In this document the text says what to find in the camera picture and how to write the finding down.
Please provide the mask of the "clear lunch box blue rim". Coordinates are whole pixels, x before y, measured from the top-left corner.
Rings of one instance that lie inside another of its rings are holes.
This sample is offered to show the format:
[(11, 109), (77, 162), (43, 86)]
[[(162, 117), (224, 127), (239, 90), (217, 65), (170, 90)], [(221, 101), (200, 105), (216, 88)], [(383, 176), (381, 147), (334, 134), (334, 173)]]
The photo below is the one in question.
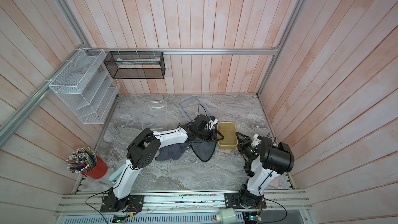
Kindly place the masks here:
[(167, 129), (166, 101), (149, 101), (145, 103), (142, 129), (165, 131)]

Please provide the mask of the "dark grey cloth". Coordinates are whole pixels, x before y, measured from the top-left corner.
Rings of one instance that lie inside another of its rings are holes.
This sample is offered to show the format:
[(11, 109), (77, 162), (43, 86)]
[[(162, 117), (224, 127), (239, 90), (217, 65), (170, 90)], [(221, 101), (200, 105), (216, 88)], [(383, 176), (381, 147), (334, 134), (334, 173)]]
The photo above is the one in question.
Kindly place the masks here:
[(156, 161), (167, 161), (170, 159), (179, 160), (180, 157), (190, 148), (188, 144), (173, 144), (160, 148)]

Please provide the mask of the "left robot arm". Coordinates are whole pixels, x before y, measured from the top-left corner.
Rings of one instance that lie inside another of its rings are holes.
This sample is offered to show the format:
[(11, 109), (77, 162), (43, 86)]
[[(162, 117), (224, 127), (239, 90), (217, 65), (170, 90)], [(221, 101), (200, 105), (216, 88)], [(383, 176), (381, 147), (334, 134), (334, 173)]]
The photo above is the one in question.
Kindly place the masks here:
[(130, 195), (139, 173), (154, 160), (159, 149), (187, 144), (199, 160), (207, 162), (215, 152), (219, 136), (223, 139), (218, 131), (218, 119), (205, 115), (198, 115), (193, 121), (180, 124), (174, 130), (158, 132), (144, 129), (127, 147), (125, 165), (109, 192), (111, 201), (121, 201)]

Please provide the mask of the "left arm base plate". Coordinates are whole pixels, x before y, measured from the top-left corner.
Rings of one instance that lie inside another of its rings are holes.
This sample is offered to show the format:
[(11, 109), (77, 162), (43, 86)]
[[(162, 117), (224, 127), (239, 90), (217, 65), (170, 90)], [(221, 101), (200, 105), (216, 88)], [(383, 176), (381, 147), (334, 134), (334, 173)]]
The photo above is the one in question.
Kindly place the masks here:
[(144, 195), (130, 195), (123, 199), (117, 199), (115, 196), (105, 196), (100, 212), (141, 212), (144, 204), (144, 199)]

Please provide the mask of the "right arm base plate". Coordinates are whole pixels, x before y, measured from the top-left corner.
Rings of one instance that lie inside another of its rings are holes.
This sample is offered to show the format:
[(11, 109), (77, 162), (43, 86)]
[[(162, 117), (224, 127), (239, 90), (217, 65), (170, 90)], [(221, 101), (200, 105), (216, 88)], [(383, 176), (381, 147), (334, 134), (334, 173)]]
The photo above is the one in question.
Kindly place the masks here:
[(267, 208), (263, 197), (253, 195), (248, 191), (244, 193), (225, 193), (224, 200), (226, 208)]

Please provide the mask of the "yellow lunch box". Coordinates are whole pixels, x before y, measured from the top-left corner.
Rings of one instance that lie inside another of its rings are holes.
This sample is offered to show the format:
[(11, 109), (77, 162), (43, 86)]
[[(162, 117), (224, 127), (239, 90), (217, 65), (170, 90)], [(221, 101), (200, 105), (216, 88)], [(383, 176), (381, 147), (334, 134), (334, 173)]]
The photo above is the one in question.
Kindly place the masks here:
[(235, 149), (238, 141), (236, 137), (236, 124), (233, 122), (220, 122), (218, 124), (218, 131), (224, 136), (224, 139), (218, 141), (220, 149)]

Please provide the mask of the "clear lunch box lid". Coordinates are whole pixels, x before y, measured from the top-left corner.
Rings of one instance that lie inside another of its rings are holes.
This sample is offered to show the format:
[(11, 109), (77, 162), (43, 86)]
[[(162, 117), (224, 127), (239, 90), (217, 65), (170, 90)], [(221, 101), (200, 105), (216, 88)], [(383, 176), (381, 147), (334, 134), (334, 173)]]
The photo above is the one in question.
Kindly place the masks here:
[(197, 96), (187, 96), (179, 102), (179, 109), (183, 116), (192, 121), (197, 115), (205, 115), (210, 117), (211, 112), (207, 105), (202, 102)]

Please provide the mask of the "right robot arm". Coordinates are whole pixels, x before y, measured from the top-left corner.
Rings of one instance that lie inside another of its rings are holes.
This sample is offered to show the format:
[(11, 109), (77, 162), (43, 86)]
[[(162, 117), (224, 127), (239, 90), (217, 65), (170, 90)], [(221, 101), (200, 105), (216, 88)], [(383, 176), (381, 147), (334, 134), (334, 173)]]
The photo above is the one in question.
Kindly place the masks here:
[(236, 132), (236, 137), (238, 151), (245, 160), (244, 170), (249, 176), (238, 198), (244, 207), (257, 206), (266, 187), (278, 176), (293, 169), (295, 158), (288, 144), (274, 143), (275, 138), (269, 134), (256, 134), (250, 138)]

